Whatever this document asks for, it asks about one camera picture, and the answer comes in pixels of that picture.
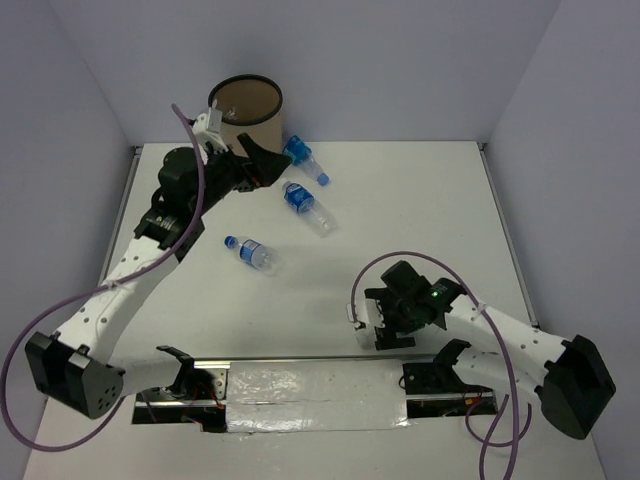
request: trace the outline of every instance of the water bottle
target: water bottle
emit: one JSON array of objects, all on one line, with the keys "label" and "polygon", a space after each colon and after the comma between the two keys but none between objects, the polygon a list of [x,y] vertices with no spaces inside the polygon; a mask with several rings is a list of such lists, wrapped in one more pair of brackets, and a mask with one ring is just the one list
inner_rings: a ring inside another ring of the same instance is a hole
[{"label": "water bottle", "polygon": [[311,154],[311,149],[297,135],[289,139],[282,153],[291,157],[293,165],[302,169],[309,178],[318,182],[320,186],[324,187],[329,183],[329,176],[324,173],[320,164],[315,161]]},{"label": "water bottle", "polygon": [[275,273],[277,261],[275,252],[271,248],[265,247],[249,237],[228,236],[224,239],[224,244],[229,250],[234,251],[234,256],[241,262],[268,275]]},{"label": "water bottle", "polygon": [[298,214],[321,237],[328,235],[338,225],[326,208],[311,195],[311,192],[298,183],[281,179],[284,199],[291,209]]}]

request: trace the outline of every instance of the plastic bottle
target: plastic bottle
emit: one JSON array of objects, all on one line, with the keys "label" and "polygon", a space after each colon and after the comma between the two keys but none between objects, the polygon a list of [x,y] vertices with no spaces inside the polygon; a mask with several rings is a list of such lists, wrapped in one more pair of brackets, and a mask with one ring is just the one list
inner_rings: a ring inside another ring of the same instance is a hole
[{"label": "plastic bottle", "polygon": [[234,251],[234,256],[241,262],[268,275],[276,272],[277,257],[271,248],[249,237],[228,236],[224,239],[224,244],[229,250]]},{"label": "plastic bottle", "polygon": [[333,215],[302,185],[281,179],[284,199],[291,209],[298,214],[321,237],[328,235],[338,227]]},{"label": "plastic bottle", "polygon": [[324,173],[320,164],[313,158],[311,149],[297,135],[289,139],[282,153],[289,155],[293,160],[293,165],[302,169],[309,178],[318,182],[320,186],[324,187],[329,183],[329,175]]}]

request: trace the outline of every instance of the beige bin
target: beige bin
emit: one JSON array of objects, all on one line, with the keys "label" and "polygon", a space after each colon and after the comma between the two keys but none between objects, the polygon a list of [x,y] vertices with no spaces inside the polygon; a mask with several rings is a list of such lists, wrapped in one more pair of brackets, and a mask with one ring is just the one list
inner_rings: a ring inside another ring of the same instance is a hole
[{"label": "beige bin", "polygon": [[248,133],[261,147],[282,151],[282,90],[260,75],[239,75],[219,83],[209,94],[222,112],[221,135],[237,155],[247,156],[237,136]]}]

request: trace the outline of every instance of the blue bottle cap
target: blue bottle cap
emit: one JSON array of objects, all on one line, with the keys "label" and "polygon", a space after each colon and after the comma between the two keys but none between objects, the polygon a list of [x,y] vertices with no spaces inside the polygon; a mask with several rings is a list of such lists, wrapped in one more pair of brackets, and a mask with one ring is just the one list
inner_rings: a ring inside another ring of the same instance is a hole
[{"label": "blue bottle cap", "polygon": [[318,178],[316,178],[316,180],[321,187],[324,187],[327,183],[329,183],[329,175],[327,175],[326,173],[321,173],[320,175],[318,175]]},{"label": "blue bottle cap", "polygon": [[238,244],[238,239],[229,235],[224,239],[224,244],[227,246],[227,248],[234,248]]}]

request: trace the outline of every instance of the bottle label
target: bottle label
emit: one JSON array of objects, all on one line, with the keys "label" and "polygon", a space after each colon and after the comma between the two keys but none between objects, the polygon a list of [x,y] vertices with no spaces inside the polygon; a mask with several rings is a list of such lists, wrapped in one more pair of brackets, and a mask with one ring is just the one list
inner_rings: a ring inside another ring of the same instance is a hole
[{"label": "bottle label", "polygon": [[249,265],[253,265],[251,263],[251,257],[253,257],[253,252],[256,251],[261,244],[258,242],[254,242],[253,240],[247,240],[240,247],[240,259]]},{"label": "bottle label", "polygon": [[314,198],[302,185],[292,183],[284,192],[284,199],[296,213],[304,213],[313,207]]}]

